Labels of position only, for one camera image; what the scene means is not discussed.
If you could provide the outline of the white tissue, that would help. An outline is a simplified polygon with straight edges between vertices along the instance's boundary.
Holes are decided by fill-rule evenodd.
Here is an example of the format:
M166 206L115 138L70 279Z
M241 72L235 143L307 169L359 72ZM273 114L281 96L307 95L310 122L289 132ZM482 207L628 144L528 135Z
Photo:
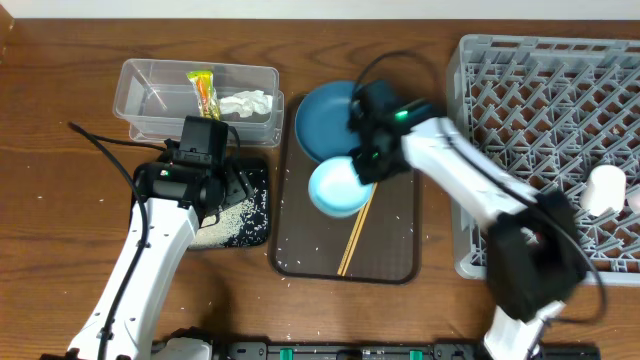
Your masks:
M222 115L237 113L241 118L254 114L266 115L272 111L273 96L261 90L242 91L219 100Z

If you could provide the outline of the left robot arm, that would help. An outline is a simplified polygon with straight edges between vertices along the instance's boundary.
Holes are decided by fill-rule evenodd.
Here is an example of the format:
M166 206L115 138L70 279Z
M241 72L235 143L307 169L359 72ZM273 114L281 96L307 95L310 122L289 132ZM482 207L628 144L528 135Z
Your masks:
M130 225L114 269L66 359L211 359L213 340L197 329L155 349L157 322L182 257L203 220L253 197L237 151L240 141L225 122L188 116L179 140L166 140L159 156L133 173L107 149L109 139L72 129L120 171L132 192Z

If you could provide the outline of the white cup pink inside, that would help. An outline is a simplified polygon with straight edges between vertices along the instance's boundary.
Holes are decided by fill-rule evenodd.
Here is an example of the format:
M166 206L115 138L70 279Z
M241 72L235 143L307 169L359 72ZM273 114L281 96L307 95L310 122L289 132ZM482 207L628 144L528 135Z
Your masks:
M640 213L640 190L629 192L626 195L626 201L629 208L632 210L634 214Z

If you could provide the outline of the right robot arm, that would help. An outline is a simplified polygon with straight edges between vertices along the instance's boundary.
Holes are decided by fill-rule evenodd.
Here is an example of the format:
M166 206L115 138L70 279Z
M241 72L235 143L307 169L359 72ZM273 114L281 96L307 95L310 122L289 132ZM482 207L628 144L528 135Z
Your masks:
M404 102L383 81L356 85L350 131L363 184L417 170L431 177L487 236L486 282L496 303L483 347L491 359L530 359L588 270L566 196L515 179L470 144L424 100Z

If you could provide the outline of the light blue bowl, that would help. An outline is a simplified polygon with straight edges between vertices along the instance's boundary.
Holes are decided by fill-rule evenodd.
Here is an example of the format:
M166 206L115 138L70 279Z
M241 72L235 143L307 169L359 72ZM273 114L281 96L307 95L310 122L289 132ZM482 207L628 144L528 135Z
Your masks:
M349 156L330 158L316 167L308 183L312 204L333 218L346 218L357 213L373 194L372 184L360 182L353 159Z

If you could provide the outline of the white cup green inside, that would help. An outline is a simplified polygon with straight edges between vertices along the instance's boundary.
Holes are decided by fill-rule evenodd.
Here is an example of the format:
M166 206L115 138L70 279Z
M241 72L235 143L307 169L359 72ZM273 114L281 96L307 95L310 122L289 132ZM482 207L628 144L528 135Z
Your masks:
M613 165L599 165L592 169L580 206L593 216L608 212L620 213L624 208L626 175Z

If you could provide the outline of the green orange snack wrapper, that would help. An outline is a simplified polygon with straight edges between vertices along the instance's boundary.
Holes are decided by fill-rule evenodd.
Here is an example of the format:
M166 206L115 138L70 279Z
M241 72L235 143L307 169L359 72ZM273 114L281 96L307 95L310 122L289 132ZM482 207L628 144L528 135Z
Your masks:
M219 101L214 87L214 73L211 70L192 71L187 74L197 96L201 117L221 119Z

